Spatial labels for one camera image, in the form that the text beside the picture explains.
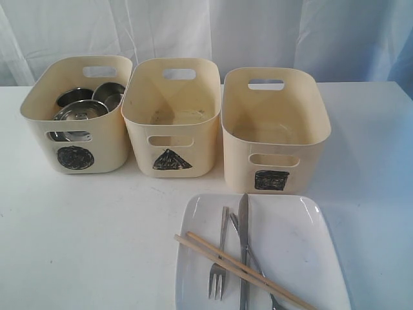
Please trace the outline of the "steel table knife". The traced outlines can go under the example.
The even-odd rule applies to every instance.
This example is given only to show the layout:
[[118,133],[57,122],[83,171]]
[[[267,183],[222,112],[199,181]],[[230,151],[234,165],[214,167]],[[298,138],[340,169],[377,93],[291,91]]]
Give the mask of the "steel table knife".
[[[240,202],[238,209],[238,232],[239,241],[241,247],[241,263],[243,265],[248,264],[248,225],[249,225],[249,204],[248,204],[248,194],[244,193]],[[247,309],[248,305],[248,282],[241,278],[240,280],[240,297],[239,297],[239,308],[241,310]]]

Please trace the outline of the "cream bin with circle mark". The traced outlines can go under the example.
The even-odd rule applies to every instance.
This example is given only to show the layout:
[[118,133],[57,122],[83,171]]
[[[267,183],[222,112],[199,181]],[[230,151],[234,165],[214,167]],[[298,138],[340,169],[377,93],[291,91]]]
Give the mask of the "cream bin with circle mark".
[[56,61],[37,80],[20,113],[46,160],[63,174],[110,172],[121,167],[130,140],[121,108],[98,118],[54,121],[59,95],[76,87],[96,89],[106,82],[127,86],[132,62],[123,56],[76,56]]

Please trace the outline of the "white backdrop curtain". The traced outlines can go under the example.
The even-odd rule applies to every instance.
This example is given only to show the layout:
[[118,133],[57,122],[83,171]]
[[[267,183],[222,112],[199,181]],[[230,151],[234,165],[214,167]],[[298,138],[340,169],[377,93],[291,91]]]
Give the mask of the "white backdrop curtain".
[[59,59],[202,57],[221,75],[289,67],[320,82],[394,81],[412,92],[411,1],[2,1],[1,84]]

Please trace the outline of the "cream bin with triangle mark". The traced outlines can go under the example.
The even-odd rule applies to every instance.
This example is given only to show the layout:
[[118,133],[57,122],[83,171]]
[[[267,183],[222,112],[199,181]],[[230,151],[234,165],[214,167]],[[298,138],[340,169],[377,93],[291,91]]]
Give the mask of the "cream bin with triangle mark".
[[221,112],[218,67],[201,58],[140,63],[121,113],[139,169],[152,178],[195,178],[216,158]]

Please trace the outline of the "steel mug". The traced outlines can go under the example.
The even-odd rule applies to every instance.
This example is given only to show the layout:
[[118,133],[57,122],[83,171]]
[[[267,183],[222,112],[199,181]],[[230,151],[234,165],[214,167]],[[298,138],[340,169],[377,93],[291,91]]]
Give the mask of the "steel mug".
[[89,88],[77,87],[72,90],[68,90],[61,94],[56,103],[59,107],[65,107],[73,102],[91,99],[94,91]]
[[109,112],[120,104],[125,87],[116,82],[106,82],[99,85],[92,94],[92,99],[103,103]]

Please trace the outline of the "cream bin with square mark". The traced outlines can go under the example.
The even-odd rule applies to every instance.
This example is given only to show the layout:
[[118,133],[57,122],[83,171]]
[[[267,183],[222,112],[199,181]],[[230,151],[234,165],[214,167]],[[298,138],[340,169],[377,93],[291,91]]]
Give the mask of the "cream bin with square mark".
[[293,68],[230,71],[221,124],[225,181],[240,193],[304,191],[331,134],[315,79]]

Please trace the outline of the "stainless steel bowl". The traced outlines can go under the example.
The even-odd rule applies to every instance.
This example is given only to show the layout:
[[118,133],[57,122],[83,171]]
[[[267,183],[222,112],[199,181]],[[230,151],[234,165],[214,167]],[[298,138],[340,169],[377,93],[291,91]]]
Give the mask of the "stainless steel bowl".
[[[53,120],[88,120],[98,118],[108,113],[109,110],[104,103],[94,99],[82,99],[63,107],[54,116]],[[53,141],[90,141],[92,139],[91,133],[81,130],[69,132],[49,132],[48,135]]]

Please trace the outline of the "white rectangular plate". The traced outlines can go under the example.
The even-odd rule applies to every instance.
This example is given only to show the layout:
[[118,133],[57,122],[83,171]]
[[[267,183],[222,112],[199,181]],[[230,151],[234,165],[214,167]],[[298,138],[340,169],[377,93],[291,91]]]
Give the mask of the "white rectangular plate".
[[[219,246],[224,206],[237,214],[242,194],[198,194],[188,202],[181,236],[193,232]],[[320,208],[302,196],[249,194],[249,241],[270,280],[317,309],[351,309]],[[176,309],[239,309],[240,279],[228,272],[223,301],[208,298],[212,262],[183,245],[176,269]],[[271,309],[270,295],[250,285],[248,309]]]

